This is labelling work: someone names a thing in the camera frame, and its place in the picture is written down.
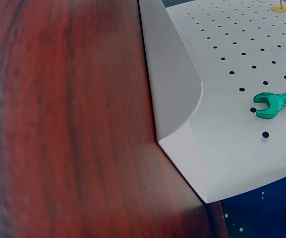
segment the wood grain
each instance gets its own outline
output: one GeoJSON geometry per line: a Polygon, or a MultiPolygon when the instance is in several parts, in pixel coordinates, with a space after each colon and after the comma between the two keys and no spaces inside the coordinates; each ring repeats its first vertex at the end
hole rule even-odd
{"type": "Polygon", "coordinates": [[[0,0],[0,237],[211,237],[155,142],[135,0],[0,0]]]}

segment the green wrench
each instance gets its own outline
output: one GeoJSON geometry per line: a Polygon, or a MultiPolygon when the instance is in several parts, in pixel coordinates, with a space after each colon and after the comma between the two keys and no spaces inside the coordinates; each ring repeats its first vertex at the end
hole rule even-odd
{"type": "Polygon", "coordinates": [[[256,116],[263,119],[273,119],[286,106],[286,92],[281,94],[275,93],[259,93],[254,99],[254,103],[266,103],[268,108],[257,110],[256,116]]]}

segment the blue surface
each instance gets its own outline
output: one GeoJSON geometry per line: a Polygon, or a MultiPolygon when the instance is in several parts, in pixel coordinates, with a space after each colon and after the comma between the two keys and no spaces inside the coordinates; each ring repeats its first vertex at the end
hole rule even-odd
{"type": "Polygon", "coordinates": [[[286,178],[221,204],[230,238],[286,238],[286,178]]]}

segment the yellow object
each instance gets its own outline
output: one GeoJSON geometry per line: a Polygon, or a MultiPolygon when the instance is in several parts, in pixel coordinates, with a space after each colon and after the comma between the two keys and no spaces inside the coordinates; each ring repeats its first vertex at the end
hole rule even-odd
{"type": "Polygon", "coordinates": [[[281,0],[280,6],[273,6],[271,10],[274,12],[286,12],[286,6],[283,5],[283,0],[281,0]]]}

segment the yellow base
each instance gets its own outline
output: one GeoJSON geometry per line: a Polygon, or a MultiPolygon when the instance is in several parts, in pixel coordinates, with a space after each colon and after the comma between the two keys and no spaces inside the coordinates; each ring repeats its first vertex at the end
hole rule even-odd
{"type": "Polygon", "coordinates": [[[286,12],[286,6],[283,6],[282,9],[281,6],[273,6],[271,7],[271,10],[273,10],[274,12],[286,12]]]}

